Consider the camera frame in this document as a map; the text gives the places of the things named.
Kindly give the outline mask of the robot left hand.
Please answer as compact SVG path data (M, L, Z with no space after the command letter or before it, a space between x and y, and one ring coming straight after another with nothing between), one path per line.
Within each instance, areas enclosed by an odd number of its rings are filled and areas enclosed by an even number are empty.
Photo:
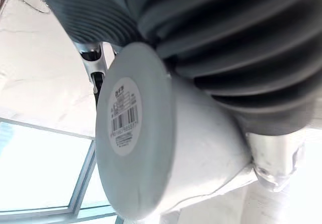
M321 0L45 0L80 50L151 46L247 134L259 182L277 192L298 169L291 135L321 92Z

